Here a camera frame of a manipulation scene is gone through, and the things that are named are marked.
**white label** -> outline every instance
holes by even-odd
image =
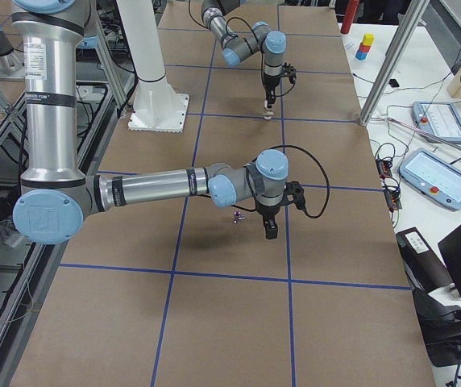
[[[406,234],[406,239],[408,240],[409,244],[412,245],[417,254],[429,251],[429,248],[427,248],[426,244],[417,232],[414,231]]]
[[[24,44],[24,68],[27,79],[46,81],[46,44]]]

